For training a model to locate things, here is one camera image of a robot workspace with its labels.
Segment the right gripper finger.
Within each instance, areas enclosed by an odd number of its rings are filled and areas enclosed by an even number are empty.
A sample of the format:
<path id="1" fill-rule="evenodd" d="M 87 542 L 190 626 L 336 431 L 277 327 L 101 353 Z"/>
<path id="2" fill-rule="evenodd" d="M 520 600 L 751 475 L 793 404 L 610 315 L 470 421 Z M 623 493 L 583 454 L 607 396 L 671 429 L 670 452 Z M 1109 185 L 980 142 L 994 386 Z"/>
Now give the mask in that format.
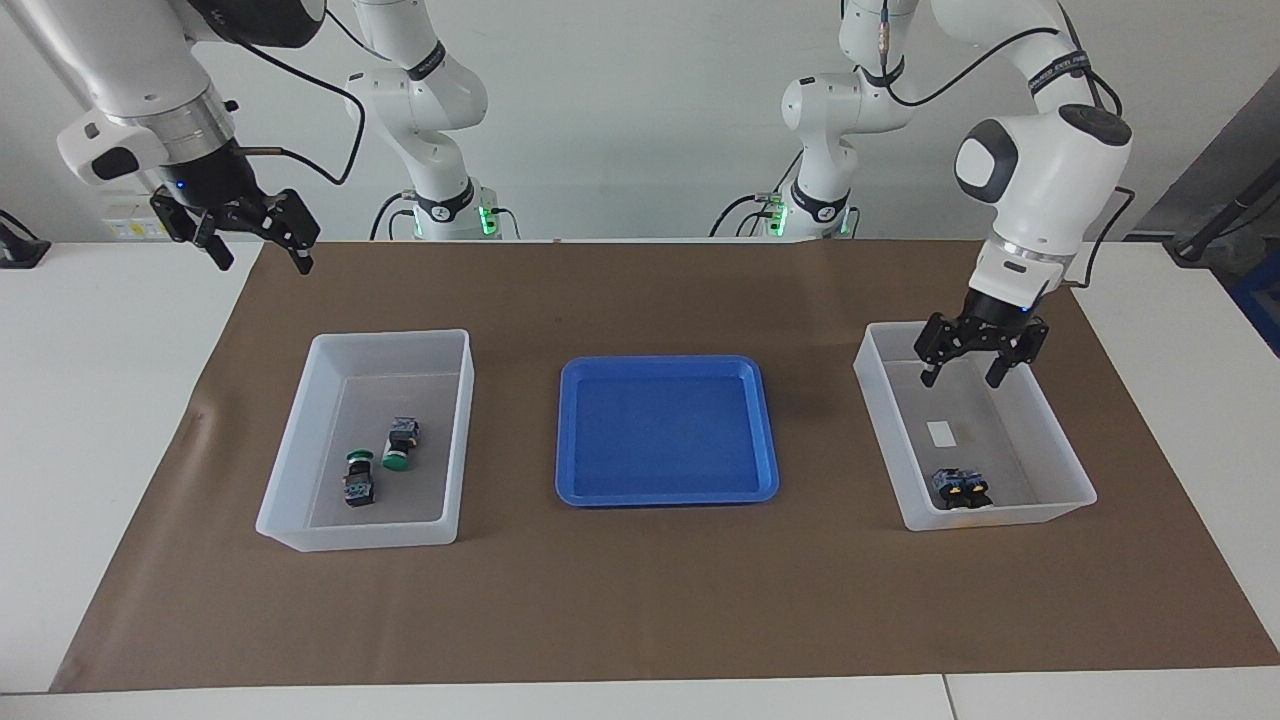
<path id="1" fill-rule="evenodd" d="M 150 206 L 173 242 L 189 243 L 207 254 L 220 272 L 232 268 L 234 256 L 218 234 L 216 215 L 201 211 L 193 217 L 168 190 L 156 190 L 150 196 Z"/>
<path id="2" fill-rule="evenodd" d="M 244 217 L 250 232 L 284 249 L 301 275 L 311 273 L 320 225 L 296 190 L 246 200 Z"/>

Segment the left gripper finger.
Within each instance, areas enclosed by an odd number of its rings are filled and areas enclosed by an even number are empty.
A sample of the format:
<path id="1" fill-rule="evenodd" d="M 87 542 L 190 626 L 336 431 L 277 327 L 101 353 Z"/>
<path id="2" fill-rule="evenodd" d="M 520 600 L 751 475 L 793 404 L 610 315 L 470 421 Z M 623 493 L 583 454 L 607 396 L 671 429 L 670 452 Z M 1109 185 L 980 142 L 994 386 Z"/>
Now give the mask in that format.
<path id="1" fill-rule="evenodd" d="M 1048 334 L 1048 324 L 1039 318 L 1033 318 L 1018 333 L 1000 334 L 995 360 L 986 373 L 987 386 L 993 389 L 998 388 L 1015 366 L 1030 365 L 1037 360 Z"/>
<path id="2" fill-rule="evenodd" d="M 916 337 L 914 351 L 925 365 L 922 384 L 932 388 L 943 365 L 969 351 L 969 319 L 932 314 Z"/>

